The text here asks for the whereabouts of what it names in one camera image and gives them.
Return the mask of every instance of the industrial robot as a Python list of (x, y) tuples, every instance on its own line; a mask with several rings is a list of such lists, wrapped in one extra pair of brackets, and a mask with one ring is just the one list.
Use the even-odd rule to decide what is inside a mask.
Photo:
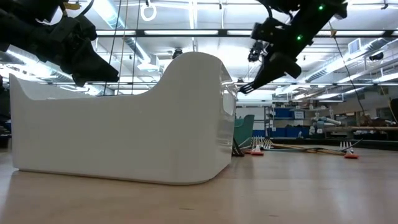
[[(118, 71), (96, 54), (91, 41), (97, 38), (95, 26), (85, 17), (93, 1), (77, 17), (68, 17), (68, 0), (0, 0), (0, 51), (10, 45), (50, 61), (71, 74), (78, 86), (86, 82), (118, 81)], [(256, 23), (251, 38), (256, 40), (249, 61), (260, 60), (261, 69), (254, 81), (240, 88), (243, 93), (284, 76), (301, 74), (296, 57), (333, 17), (347, 16), (344, 0), (258, 0), (269, 17)], [(60, 8), (61, 20), (48, 25)], [(272, 10), (289, 15), (284, 23), (273, 18)]]

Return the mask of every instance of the orange cone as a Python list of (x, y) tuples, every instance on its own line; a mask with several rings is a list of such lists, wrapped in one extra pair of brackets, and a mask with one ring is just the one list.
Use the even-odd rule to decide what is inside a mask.
[(352, 146), (351, 142), (349, 142), (349, 143), (347, 142), (347, 146), (344, 147), (344, 148), (347, 147), (346, 154), (344, 155), (344, 158), (346, 158), (346, 159), (358, 159), (359, 155), (353, 154), (351, 152), (351, 151), (353, 151), (353, 148), (351, 146)]
[(255, 149), (253, 149), (253, 151), (251, 151), (251, 155), (252, 156), (263, 156), (264, 153), (261, 152), (260, 146), (257, 145)]

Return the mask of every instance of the chair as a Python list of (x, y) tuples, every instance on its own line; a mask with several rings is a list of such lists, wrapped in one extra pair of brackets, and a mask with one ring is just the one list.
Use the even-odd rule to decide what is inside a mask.
[(250, 146), (250, 140), (253, 135), (254, 115), (246, 115), (243, 119), (236, 119), (234, 125), (234, 138), (241, 147)]

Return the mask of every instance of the wooden floor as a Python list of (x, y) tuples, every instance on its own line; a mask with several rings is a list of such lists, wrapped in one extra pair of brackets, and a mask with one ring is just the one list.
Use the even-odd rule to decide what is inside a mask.
[(0, 223), (398, 223), (398, 153), (234, 158), (193, 186), (19, 172), (0, 152)]

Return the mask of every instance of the blue storage box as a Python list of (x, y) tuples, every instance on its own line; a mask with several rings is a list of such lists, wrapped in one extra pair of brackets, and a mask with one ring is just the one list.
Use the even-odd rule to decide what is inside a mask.
[(275, 108), (275, 118), (291, 118), (290, 112), (288, 108)]
[(301, 127), (287, 127), (286, 128), (286, 137), (289, 138), (297, 138), (299, 136), (299, 132), (302, 131)]
[(302, 136), (307, 138), (310, 135), (310, 128), (303, 127), (302, 128)]
[(264, 130), (253, 130), (253, 136), (265, 137), (266, 132)]
[(267, 128), (269, 137), (286, 137), (286, 128), (276, 128), (276, 131), (272, 131), (272, 128)]

